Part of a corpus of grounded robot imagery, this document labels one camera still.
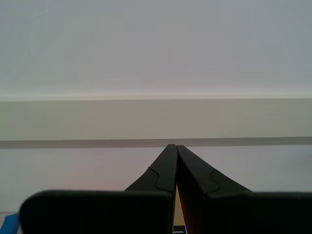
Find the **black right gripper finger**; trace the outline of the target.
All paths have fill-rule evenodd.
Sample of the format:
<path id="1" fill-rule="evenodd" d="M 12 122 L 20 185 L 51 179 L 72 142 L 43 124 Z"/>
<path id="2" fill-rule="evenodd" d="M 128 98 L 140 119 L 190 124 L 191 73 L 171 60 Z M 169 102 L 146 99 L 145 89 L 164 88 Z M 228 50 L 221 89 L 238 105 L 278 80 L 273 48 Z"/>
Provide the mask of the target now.
<path id="1" fill-rule="evenodd" d="M 19 210 L 25 234 L 171 234 L 176 198 L 176 146 L 170 144 L 124 191 L 50 190 Z"/>
<path id="2" fill-rule="evenodd" d="M 176 180 L 189 234 L 310 234 L 312 194 L 253 192 L 185 146 Z"/>

